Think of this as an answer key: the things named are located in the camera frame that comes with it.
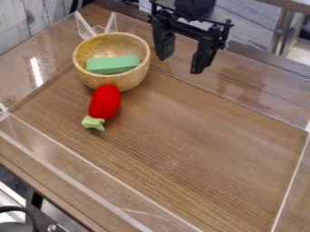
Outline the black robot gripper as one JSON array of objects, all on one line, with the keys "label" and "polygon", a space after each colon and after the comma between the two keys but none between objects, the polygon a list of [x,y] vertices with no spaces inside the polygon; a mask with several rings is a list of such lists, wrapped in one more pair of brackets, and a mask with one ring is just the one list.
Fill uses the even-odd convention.
[{"label": "black robot gripper", "polygon": [[[228,32],[233,26],[231,19],[213,11],[216,0],[149,0],[149,2],[153,47],[161,61],[175,52],[175,32],[192,39],[207,35],[199,39],[189,70],[191,74],[201,73],[213,61],[216,47],[225,48]],[[208,30],[201,30],[181,20],[188,23],[208,23],[212,26]]]}]

